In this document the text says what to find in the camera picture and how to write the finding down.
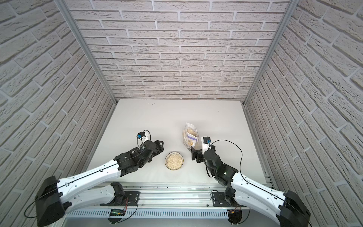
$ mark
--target white brick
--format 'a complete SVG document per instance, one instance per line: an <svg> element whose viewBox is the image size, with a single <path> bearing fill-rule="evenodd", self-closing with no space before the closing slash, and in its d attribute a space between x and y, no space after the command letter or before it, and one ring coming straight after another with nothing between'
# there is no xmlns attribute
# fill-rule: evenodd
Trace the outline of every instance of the white brick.
<svg viewBox="0 0 363 227"><path fill-rule="evenodd" d="M109 42L105 37L85 37L87 44L89 45L107 45Z"/></svg>
<svg viewBox="0 0 363 227"><path fill-rule="evenodd" d="M259 22L211 22L210 29L221 30L260 30L262 23Z"/></svg>
<svg viewBox="0 0 363 227"><path fill-rule="evenodd" d="M304 41L306 41L311 34L306 28L304 28L304 26L294 19L291 19L287 26Z"/></svg>
<svg viewBox="0 0 363 227"><path fill-rule="evenodd" d="M250 60L262 60L265 57L265 54L253 54L251 55Z"/></svg>
<svg viewBox="0 0 363 227"><path fill-rule="evenodd" d="M275 33L274 32L263 32L263 31L233 31L232 38L269 38L271 39Z"/></svg>
<svg viewBox="0 0 363 227"><path fill-rule="evenodd" d="M158 21L158 29L163 30L206 30L208 22L160 22Z"/></svg>
<svg viewBox="0 0 363 227"><path fill-rule="evenodd" d="M242 76L242 77L254 77L256 73L252 72L223 72L222 76L225 77L235 77L235 76Z"/></svg>
<svg viewBox="0 0 363 227"><path fill-rule="evenodd" d="M163 81L163 77L123 76L122 78L125 81Z"/></svg>
<svg viewBox="0 0 363 227"><path fill-rule="evenodd" d="M180 91L175 90L146 90L146 94L180 94Z"/></svg>
<svg viewBox="0 0 363 227"><path fill-rule="evenodd" d="M284 13L237 13L236 21L278 21Z"/></svg>
<svg viewBox="0 0 363 227"><path fill-rule="evenodd" d="M153 10L151 1L112 1L95 0L93 1L96 9L107 10Z"/></svg>
<svg viewBox="0 0 363 227"><path fill-rule="evenodd" d="M162 59L203 59L204 54L199 53L162 53Z"/></svg>
<svg viewBox="0 0 363 227"><path fill-rule="evenodd" d="M180 31L181 38L229 38L229 31Z"/></svg>
<svg viewBox="0 0 363 227"><path fill-rule="evenodd" d="M161 70L161 66L156 66L156 65L148 65L148 66L144 66L144 65L120 65L119 66L120 69L122 70L150 70L150 71L160 71Z"/></svg>
<svg viewBox="0 0 363 227"><path fill-rule="evenodd" d="M359 6L362 4L361 1L344 1L344 0L322 0L329 5L332 5L334 8L339 8L350 13L354 13Z"/></svg>
<svg viewBox="0 0 363 227"><path fill-rule="evenodd" d="M50 77L52 77L69 59L69 54L63 53L55 59L47 68L34 77L34 81L39 85L43 85Z"/></svg>
<svg viewBox="0 0 363 227"><path fill-rule="evenodd" d="M138 65L179 65L179 60L136 60Z"/></svg>
<svg viewBox="0 0 363 227"><path fill-rule="evenodd" d="M29 13L15 18L14 20L3 22L0 25L0 43L3 43L12 37L23 33L24 31L39 24L46 17L40 9L35 9Z"/></svg>
<svg viewBox="0 0 363 227"><path fill-rule="evenodd" d="M289 42L304 56L311 64L315 65L320 57L306 46L295 34L292 34Z"/></svg>
<svg viewBox="0 0 363 227"><path fill-rule="evenodd" d="M57 35L51 34L37 44L23 51L21 54L18 54L14 60L18 63L18 65L24 68L58 41L59 38Z"/></svg>
<svg viewBox="0 0 363 227"><path fill-rule="evenodd" d="M55 59L57 58L65 49L67 49L73 42L75 38L73 33L69 33L62 41L57 43L54 47L52 47L48 53L50 56Z"/></svg>
<svg viewBox="0 0 363 227"><path fill-rule="evenodd" d="M95 58L113 58L111 52L92 52L92 54Z"/></svg>
<svg viewBox="0 0 363 227"><path fill-rule="evenodd" d="M132 52L130 46L115 46L115 45L89 45L91 51L118 51Z"/></svg>
<svg viewBox="0 0 363 227"><path fill-rule="evenodd" d="M155 29L154 21L102 21L105 28L114 29Z"/></svg>
<svg viewBox="0 0 363 227"><path fill-rule="evenodd" d="M363 89L363 69L360 69L350 79Z"/></svg>
<svg viewBox="0 0 363 227"><path fill-rule="evenodd" d="M96 10L72 10L72 16L74 19L82 20L121 20L119 11L96 11Z"/></svg>
<svg viewBox="0 0 363 227"><path fill-rule="evenodd" d="M277 22L266 22L263 29L264 31L276 31L278 27Z"/></svg>
<svg viewBox="0 0 363 227"><path fill-rule="evenodd" d="M208 41L208 46L253 46L256 43L256 39L212 39Z"/></svg>
<svg viewBox="0 0 363 227"><path fill-rule="evenodd" d="M73 57L62 67L62 71L64 72L64 74L67 75L77 64L77 62L83 57L83 55L84 53L81 49L77 51L77 53L73 55Z"/></svg>
<svg viewBox="0 0 363 227"><path fill-rule="evenodd" d="M220 76L221 73L220 72L188 72L188 71L182 71L181 72L181 76Z"/></svg>
<svg viewBox="0 0 363 227"><path fill-rule="evenodd" d="M1 90L9 96L13 96L17 92L19 92L22 87L25 86L42 69L44 69L51 61L51 57L49 57L48 55L41 56L31 65L26 67L20 74L5 83L1 87Z"/></svg>
<svg viewBox="0 0 363 227"><path fill-rule="evenodd" d="M261 61L251 61L251 60L226 60L224 65L261 65Z"/></svg>
<svg viewBox="0 0 363 227"><path fill-rule="evenodd" d="M119 45L157 45L156 38L109 38L111 44Z"/></svg>
<svg viewBox="0 0 363 227"><path fill-rule="evenodd" d="M59 35L60 38L64 38L66 35L68 35L68 33L70 33L70 29L66 22L64 22L58 28L56 28L55 31Z"/></svg>
<svg viewBox="0 0 363 227"><path fill-rule="evenodd" d="M340 127L346 123L345 119L338 113L338 111L321 95L315 86L309 81L305 80L302 83L306 92L316 102L319 108L327 115L336 127Z"/></svg>
<svg viewBox="0 0 363 227"><path fill-rule="evenodd" d="M192 91L188 91L188 90L182 90L181 94L216 94L217 91L196 91L196 90L192 90Z"/></svg>
<svg viewBox="0 0 363 227"><path fill-rule="evenodd" d="M77 20L79 28L102 28L98 20Z"/></svg>
<svg viewBox="0 0 363 227"><path fill-rule="evenodd" d="M270 12L285 12L288 4L287 2L273 2L270 7Z"/></svg>
<svg viewBox="0 0 363 227"><path fill-rule="evenodd" d="M160 59L158 53L118 53L115 52L115 58L132 58L132 59Z"/></svg>
<svg viewBox="0 0 363 227"><path fill-rule="evenodd" d="M117 65L99 65L101 70L118 70Z"/></svg>
<svg viewBox="0 0 363 227"><path fill-rule="evenodd" d="M266 11L269 6L268 2L213 2L213 11Z"/></svg>
<svg viewBox="0 0 363 227"><path fill-rule="evenodd" d="M44 85L42 90L36 93L29 101L24 105L30 112L34 112L43 101L49 96L49 94L55 89L55 87L61 82L64 78L62 73L55 74L47 84Z"/></svg>
<svg viewBox="0 0 363 227"><path fill-rule="evenodd" d="M38 89L34 82L30 82L11 101L0 107L0 124L6 122Z"/></svg>
<svg viewBox="0 0 363 227"><path fill-rule="evenodd" d="M223 60L182 60L182 65L222 65Z"/></svg>
<svg viewBox="0 0 363 227"><path fill-rule="evenodd" d="M240 81L241 77L203 77L202 81Z"/></svg>
<svg viewBox="0 0 363 227"><path fill-rule="evenodd" d="M59 12L59 9L54 1L42 5L41 9L47 17L51 17L57 12Z"/></svg>
<svg viewBox="0 0 363 227"><path fill-rule="evenodd" d="M331 42L335 39L335 37L339 34L339 31L336 29L326 25L318 21L316 18L310 16L307 13L304 13L301 18L300 22L311 29L315 34L319 35L323 39Z"/></svg>
<svg viewBox="0 0 363 227"><path fill-rule="evenodd" d="M122 11L124 20L178 20L177 12L138 12Z"/></svg>
<svg viewBox="0 0 363 227"><path fill-rule="evenodd" d="M119 29L82 29L84 37L106 37L106 36L121 36L127 37L125 30Z"/></svg>
<svg viewBox="0 0 363 227"><path fill-rule="evenodd" d="M155 10L209 11L209 2L154 1Z"/></svg>
<svg viewBox="0 0 363 227"><path fill-rule="evenodd" d="M316 0L302 0L299 1L298 5L318 18L322 17L328 9L326 5L323 5Z"/></svg>
<svg viewBox="0 0 363 227"><path fill-rule="evenodd" d="M333 24L335 27L350 34L354 38L363 41L363 25L362 20L350 18L350 16L341 11L329 8L325 14L324 21Z"/></svg>
<svg viewBox="0 0 363 227"><path fill-rule="evenodd" d="M259 39L257 42L257 46L269 46L270 43L271 43L271 40Z"/></svg>
<svg viewBox="0 0 363 227"><path fill-rule="evenodd" d="M10 5L18 14L22 14L30 9L43 5L46 2L47 0L13 0L10 2Z"/></svg>
<svg viewBox="0 0 363 227"><path fill-rule="evenodd" d="M21 52L35 42L35 38L29 32L27 32L0 46L0 63L9 60L11 57L15 56L17 53Z"/></svg>
<svg viewBox="0 0 363 227"><path fill-rule="evenodd" d="M65 0L70 9L92 9L92 5L88 0Z"/></svg>
<svg viewBox="0 0 363 227"><path fill-rule="evenodd" d="M204 66L205 71L243 71L244 66Z"/></svg>
<svg viewBox="0 0 363 227"><path fill-rule="evenodd" d="M308 42L308 45L320 53L328 62L337 67L345 75L350 75L357 65L345 57L340 52L334 50L322 39L313 35Z"/></svg>
<svg viewBox="0 0 363 227"><path fill-rule="evenodd" d="M345 95L355 106L361 111L363 110L363 100L361 99L360 93L355 86L346 82L340 73L334 70L331 65L322 60L316 69L325 76L343 95Z"/></svg>
<svg viewBox="0 0 363 227"><path fill-rule="evenodd" d="M210 20L218 20L218 21L232 21L233 13L199 13L199 12L181 12L180 20L191 20L191 21L210 21Z"/></svg>
<svg viewBox="0 0 363 227"><path fill-rule="evenodd" d="M202 70L202 66L174 66L174 65L165 65L163 66L163 71L176 71L176 70Z"/></svg>
<svg viewBox="0 0 363 227"><path fill-rule="evenodd" d="M160 38L160 45L206 45L207 39L192 39L192 38L184 38L184 39L173 39L173 38Z"/></svg>
<svg viewBox="0 0 363 227"><path fill-rule="evenodd" d="M296 64L325 96L333 91L330 84L318 72L312 69L311 65L302 57L298 57Z"/></svg>
<svg viewBox="0 0 363 227"><path fill-rule="evenodd" d="M231 46L228 48L228 53L265 53L267 47L260 46Z"/></svg>
<svg viewBox="0 0 363 227"><path fill-rule="evenodd" d="M189 53L225 53L225 46L182 46L181 52L189 52Z"/></svg>
<svg viewBox="0 0 363 227"><path fill-rule="evenodd" d="M341 34L333 45L363 65L363 46L361 43Z"/></svg>
<svg viewBox="0 0 363 227"><path fill-rule="evenodd" d="M202 90L237 90L237 86L203 86Z"/></svg>
<svg viewBox="0 0 363 227"><path fill-rule="evenodd" d="M4 20L8 20L10 18L15 17L15 13L11 10L11 7L9 4L1 4L0 5L0 22Z"/></svg>
<svg viewBox="0 0 363 227"><path fill-rule="evenodd" d="M97 59L98 64L135 65L134 59Z"/></svg>
<svg viewBox="0 0 363 227"><path fill-rule="evenodd" d="M179 52L178 46L134 46L135 52Z"/></svg>
<svg viewBox="0 0 363 227"><path fill-rule="evenodd" d="M105 76L140 75L138 71L102 71Z"/></svg>
<svg viewBox="0 0 363 227"><path fill-rule="evenodd" d="M38 40L40 40L41 38L52 32L56 27L61 25L63 22L64 22L63 16L60 13L57 13L51 18L48 18L48 20L36 26L32 31L32 33Z"/></svg>
<svg viewBox="0 0 363 227"><path fill-rule="evenodd" d="M207 53L207 59L239 59L247 60L249 54L212 54Z"/></svg>
<svg viewBox="0 0 363 227"><path fill-rule="evenodd" d="M130 37L174 37L178 38L178 31L129 30Z"/></svg>
<svg viewBox="0 0 363 227"><path fill-rule="evenodd" d="M142 76L180 76L180 72L140 71Z"/></svg>

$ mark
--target metal corner post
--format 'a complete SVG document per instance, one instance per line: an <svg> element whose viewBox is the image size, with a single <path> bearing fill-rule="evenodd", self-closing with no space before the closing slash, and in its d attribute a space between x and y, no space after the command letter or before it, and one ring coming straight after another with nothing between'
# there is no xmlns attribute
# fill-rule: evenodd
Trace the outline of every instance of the metal corner post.
<svg viewBox="0 0 363 227"><path fill-rule="evenodd" d="M272 38L271 44L266 51L265 57L263 58L260 67L258 68L258 71L252 82L252 85L251 85L250 89L248 90L248 93L247 93L245 101L244 101L245 104L248 102L248 100L252 96L254 90L256 89L257 83L260 81L262 73L265 70L270 58L272 57L272 54L273 54L274 50L276 49L278 42L280 41L281 36L282 36L283 32L285 31L285 28L287 27L287 25L290 21L290 18L298 3L299 3L299 0L290 0L288 6L286 8L286 11L284 13L284 16L282 17L280 24L278 25L276 33Z"/></svg>
<svg viewBox="0 0 363 227"><path fill-rule="evenodd" d="M111 102L116 105L116 98L108 84L108 82L106 81L105 76L102 73L102 70L100 69L99 65L96 62L95 57L92 54L91 49L89 48L85 38L83 37L81 30L79 29L76 20L73 18L71 11L69 10L65 0L54 0L54 2L56 3L56 5L58 6L59 11L61 12L61 14L63 15L65 21L67 22L69 28L71 29L71 31L74 34L74 37L76 38L76 40L78 41L79 45L81 46L81 49L83 50L83 52L85 53L89 63L91 64L93 70L95 71L97 77L99 78L101 84L103 85L104 89L106 90L106 93L108 94L108 96L111 99Z"/></svg>

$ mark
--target mounting plate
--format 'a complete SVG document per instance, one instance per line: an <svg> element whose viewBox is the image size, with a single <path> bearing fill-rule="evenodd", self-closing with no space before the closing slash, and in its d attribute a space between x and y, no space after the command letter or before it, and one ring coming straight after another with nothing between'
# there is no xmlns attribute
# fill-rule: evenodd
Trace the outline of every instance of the mounting plate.
<svg viewBox="0 0 363 227"><path fill-rule="evenodd" d="M224 199L224 191L223 192L213 191L212 200L214 207L229 207L227 201Z"/></svg>

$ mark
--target food package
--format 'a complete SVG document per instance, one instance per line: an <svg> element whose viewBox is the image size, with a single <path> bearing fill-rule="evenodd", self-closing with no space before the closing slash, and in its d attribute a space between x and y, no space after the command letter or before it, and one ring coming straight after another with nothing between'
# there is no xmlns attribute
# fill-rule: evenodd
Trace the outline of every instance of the food package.
<svg viewBox="0 0 363 227"><path fill-rule="evenodd" d="M197 128L185 122L185 129L183 130L183 143L190 151L190 147L194 147L197 141L199 140Z"/></svg>

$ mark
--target black cable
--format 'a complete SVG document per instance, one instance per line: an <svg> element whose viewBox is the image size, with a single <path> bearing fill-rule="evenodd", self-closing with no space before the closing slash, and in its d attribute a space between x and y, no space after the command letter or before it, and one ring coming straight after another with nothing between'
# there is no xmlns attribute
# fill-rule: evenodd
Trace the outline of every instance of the black cable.
<svg viewBox="0 0 363 227"><path fill-rule="evenodd" d="M219 139L219 140L216 140L216 141L214 141L213 143L215 143L215 142L217 142L217 141L227 141L227 142L230 142L230 143L233 143L233 142L231 142L231 141L229 141L229 140L226 140L226 139ZM239 168L239 170L240 170L240 174L241 174L241 177L246 181L246 179L243 177L243 175L242 175L242 171L241 171L241 164L242 164L242 158L243 158L243 152L242 152L242 150L241 150L241 148L239 147L239 146L237 146L235 143L233 143L236 147L238 147L238 149L241 151L241 160L240 160L240 168ZM284 201L285 203L287 203L288 205L290 205L292 208L294 208L297 212L299 212L299 214L301 214L301 216L309 223L309 225L311 226L311 227L313 227L311 224L310 224L310 222L304 217L304 215L298 210L298 209L296 209L294 206L292 206L291 204L289 204L288 202L286 202L284 199L281 199L280 197L278 197L278 196L275 196L274 194L272 194L271 192L269 192L269 191L266 191L265 189L262 189L262 188L260 188L259 186L257 186L257 185L254 185L254 184L252 184L251 182L248 182L248 181L246 181L247 183L249 183L249 184L251 184L251 185L253 185L253 186L255 186L256 188L258 188L258 189L261 189L261 190L263 190L263 191L265 191L265 192L267 192L267 193L269 193L270 195L272 195L272 196L274 196L274 197L276 197L276 198L278 198L278 199L280 199L280 200L282 200L282 201Z"/></svg>
<svg viewBox="0 0 363 227"><path fill-rule="evenodd" d="M209 175L209 172L208 172L208 168L207 167L205 167L205 170L207 171L208 177L212 178L213 175L212 176Z"/></svg>
<svg viewBox="0 0 363 227"><path fill-rule="evenodd" d="M34 200L34 202L32 202L25 210L24 210L24 216L26 217L26 218L36 218L37 216L35 216L35 217L29 217L28 215L26 215L25 213L26 213L26 211L29 209L29 207L33 204L33 203L35 203L35 201L36 200Z"/></svg>
<svg viewBox="0 0 363 227"><path fill-rule="evenodd" d="M144 130L144 131L147 131L148 133L149 133L149 135L150 135L150 138L149 138L149 140L151 140L151 133L149 132L149 130Z"/></svg>
<svg viewBox="0 0 363 227"><path fill-rule="evenodd" d="M212 192L214 192L214 191L219 192L218 190L212 190L212 191L210 192L210 195L211 195L211 198L212 198L212 199L213 199L213 197L212 197Z"/></svg>
<svg viewBox="0 0 363 227"><path fill-rule="evenodd" d="M131 202L134 202L134 203L136 203L136 210L130 215L130 217L132 217L135 213L136 213L136 211L137 211L137 208L139 207L138 206L138 204L137 204L137 202L135 202L135 201L133 201L133 200L130 200ZM130 217L128 217L128 218L126 218L126 219L124 219L124 220L120 220L120 221L118 221L118 222L115 222L115 223L112 223L112 224L118 224L118 223L120 223L120 222L124 222L124 221L126 221L127 219L129 219Z"/></svg>
<svg viewBox="0 0 363 227"><path fill-rule="evenodd" d="M249 213L250 213L250 212L251 212L251 208L248 210L247 218L248 218L248 216L249 216ZM242 224L242 223L244 223L244 222L247 220L247 218L246 218L245 220L243 220L242 222L238 223L238 224Z"/></svg>
<svg viewBox="0 0 363 227"><path fill-rule="evenodd" d="M145 149L143 152L141 152L141 153L139 153L139 154L135 155L135 156L134 156L134 157L132 157L132 158L136 158L137 156L141 155L141 154L142 154L142 153L144 153L145 151L146 151L146 149ZM74 183L75 181L78 181L78 180L80 180L80 179L82 179L82 178L85 178L85 177L88 177L88 176L90 176L90 175L92 175L92 174L98 173L98 172L100 172L101 170L104 170L104 169L110 168L110 167L112 167L112 166L114 166L114 165L120 164L120 163L122 163L122 162L118 162L118 163L115 163L115 164L113 164L113 165L111 165L111 166L108 166L108 167L105 167L105 168L103 168L103 169L97 170L96 172L93 172L93 173L90 173L90 174L88 174L88 175L86 175L86 176L83 176L83 177L80 177L80 178L78 178L78 179L75 179L74 181L71 181L71 182L69 182L69 183L67 183L67 184L64 184L64 185L62 185L62 186L59 186L59 187L57 187L57 188L55 188L55 189L51 190L50 192L45 193L44 195L42 195L42 196L40 196L39 198L35 199L35 200L34 200L34 202L32 202L32 203L31 203L31 204L30 204L30 205L29 205L29 206L25 209L25 211L24 211L24 216L25 216L26 218L36 218L36 217L29 217L29 216L27 216L27 215L26 215L26 211L28 210L28 208L29 208L29 207L30 207L33 203L35 203L37 200L41 199L42 197L46 196L47 194L49 194L49 193L51 193L51 192L54 192L55 190L58 190L58 189L60 189L61 187L64 187L64 186L66 186L66 185L68 185L68 184Z"/></svg>

